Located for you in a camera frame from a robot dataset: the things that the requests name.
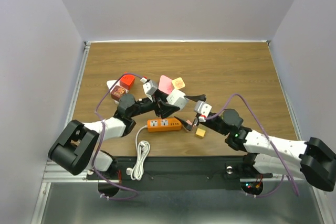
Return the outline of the white cube socket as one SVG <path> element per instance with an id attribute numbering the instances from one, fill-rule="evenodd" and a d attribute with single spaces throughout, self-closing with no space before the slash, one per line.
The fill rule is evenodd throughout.
<path id="1" fill-rule="evenodd" d="M 181 90 L 174 89 L 166 98 L 167 103 L 179 107 L 182 110 L 188 103 L 185 93 Z"/>

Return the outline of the pink triangular socket adapter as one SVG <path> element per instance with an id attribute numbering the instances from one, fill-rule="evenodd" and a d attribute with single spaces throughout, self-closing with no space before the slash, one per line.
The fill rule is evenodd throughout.
<path id="1" fill-rule="evenodd" d="M 158 89 L 165 94 L 170 94 L 174 89 L 172 85 L 172 79 L 165 75 L 161 75 L 159 79 Z"/>

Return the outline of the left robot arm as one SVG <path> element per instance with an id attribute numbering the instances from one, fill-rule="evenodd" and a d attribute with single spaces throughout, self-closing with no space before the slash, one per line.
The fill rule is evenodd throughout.
<path id="1" fill-rule="evenodd" d="M 127 93 L 120 98 L 115 114 L 107 120 L 94 123 L 70 121 L 50 148 L 48 158 L 72 175 L 78 175 L 92 163 L 98 141 L 131 133 L 136 125 L 132 119 L 134 116 L 154 111 L 165 119 L 182 108 L 176 100 L 162 100 L 155 96 L 137 101 L 134 95 Z"/>

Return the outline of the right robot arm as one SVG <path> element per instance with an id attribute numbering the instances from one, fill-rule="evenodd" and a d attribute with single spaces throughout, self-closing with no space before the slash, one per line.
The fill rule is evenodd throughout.
<path id="1" fill-rule="evenodd" d="M 170 101 L 183 109 L 189 100 L 196 103 L 194 124 L 201 124 L 226 136 L 225 142 L 236 151 L 246 152 L 247 161 L 242 163 L 244 175 L 275 173 L 305 179 L 310 185 L 323 191 L 335 187 L 335 152 L 321 139 L 311 137 L 307 141 L 287 140 L 270 136 L 265 130 L 258 132 L 243 126 L 243 119 L 234 109 L 224 106 L 219 112 L 211 112 L 205 95 L 178 95 Z"/>

